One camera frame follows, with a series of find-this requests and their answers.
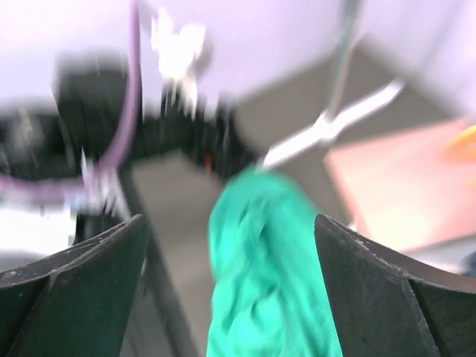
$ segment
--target orange table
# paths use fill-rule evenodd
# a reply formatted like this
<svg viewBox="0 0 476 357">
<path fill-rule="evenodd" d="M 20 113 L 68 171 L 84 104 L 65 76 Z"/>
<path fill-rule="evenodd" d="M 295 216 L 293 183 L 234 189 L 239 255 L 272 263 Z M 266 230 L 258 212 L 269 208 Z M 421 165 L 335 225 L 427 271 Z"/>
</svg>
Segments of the orange table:
<svg viewBox="0 0 476 357">
<path fill-rule="evenodd" d="M 397 251 L 476 232 L 476 162 L 442 156 L 466 127 L 451 120 L 332 149 L 326 164 L 357 230 Z"/>
</svg>

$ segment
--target teal towel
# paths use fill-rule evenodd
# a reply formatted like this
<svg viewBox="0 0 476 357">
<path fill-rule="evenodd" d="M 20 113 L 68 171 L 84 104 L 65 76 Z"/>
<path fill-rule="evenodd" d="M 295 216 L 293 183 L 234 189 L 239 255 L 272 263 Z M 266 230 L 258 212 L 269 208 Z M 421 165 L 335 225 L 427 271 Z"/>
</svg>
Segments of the teal towel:
<svg viewBox="0 0 476 357">
<path fill-rule="evenodd" d="M 314 239 L 316 207 L 284 176 L 245 171 L 210 216 L 207 357 L 342 357 Z"/>
</svg>

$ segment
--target gray floor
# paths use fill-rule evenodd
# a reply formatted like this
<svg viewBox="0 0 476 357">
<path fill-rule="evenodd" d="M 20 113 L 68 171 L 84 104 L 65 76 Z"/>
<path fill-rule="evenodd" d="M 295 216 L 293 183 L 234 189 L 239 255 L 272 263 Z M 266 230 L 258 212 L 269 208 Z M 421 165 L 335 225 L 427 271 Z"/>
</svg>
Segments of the gray floor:
<svg viewBox="0 0 476 357">
<path fill-rule="evenodd" d="M 313 122 L 325 107 L 328 78 L 329 63 L 316 65 L 241 103 L 239 124 L 244 136 L 265 149 Z M 387 69 L 358 51 L 344 104 L 376 90 L 392 78 Z M 388 109 L 344 134 L 337 144 L 426 125 L 452 114 L 415 91 L 405 89 Z M 324 213 L 348 223 L 322 166 L 324 153 L 325 149 L 312 149 L 281 170 L 295 178 Z M 135 168 L 135 179 L 193 334 L 205 354 L 213 290 L 208 265 L 207 222 L 219 196 L 219 185 L 196 172 L 180 157 L 142 164 Z"/>
</svg>

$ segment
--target white wall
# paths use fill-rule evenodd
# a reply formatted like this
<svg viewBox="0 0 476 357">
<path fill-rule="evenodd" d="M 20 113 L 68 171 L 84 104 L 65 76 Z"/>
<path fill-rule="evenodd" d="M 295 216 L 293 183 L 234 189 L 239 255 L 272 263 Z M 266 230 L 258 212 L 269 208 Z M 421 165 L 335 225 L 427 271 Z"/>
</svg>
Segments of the white wall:
<svg viewBox="0 0 476 357">
<path fill-rule="evenodd" d="M 411 73 L 476 110 L 476 1 L 367 0 L 362 32 Z"/>
<path fill-rule="evenodd" d="M 324 56 L 335 42 L 340 4 L 328 0 L 157 1 L 180 22 L 208 25 L 213 64 L 201 83 L 212 100 L 220 91 L 252 93 Z M 427 78 L 476 109 L 476 48 L 472 0 L 367 0 L 361 35 L 415 70 L 436 39 L 441 52 Z M 451 8 L 464 7 L 448 36 L 440 26 Z M 0 100 L 48 96 L 58 53 L 90 47 L 127 47 L 127 0 L 0 0 Z M 144 43 L 144 87 L 160 92 L 157 58 Z"/>
</svg>

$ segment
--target orange object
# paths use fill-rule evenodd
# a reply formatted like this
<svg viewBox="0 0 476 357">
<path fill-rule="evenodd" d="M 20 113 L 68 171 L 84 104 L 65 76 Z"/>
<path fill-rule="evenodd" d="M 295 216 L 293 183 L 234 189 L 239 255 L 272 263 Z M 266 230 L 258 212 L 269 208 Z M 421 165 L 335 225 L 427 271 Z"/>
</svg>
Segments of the orange object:
<svg viewBox="0 0 476 357">
<path fill-rule="evenodd" d="M 445 154 L 458 161 L 476 161 L 476 125 L 451 140 L 445 148 Z"/>
</svg>

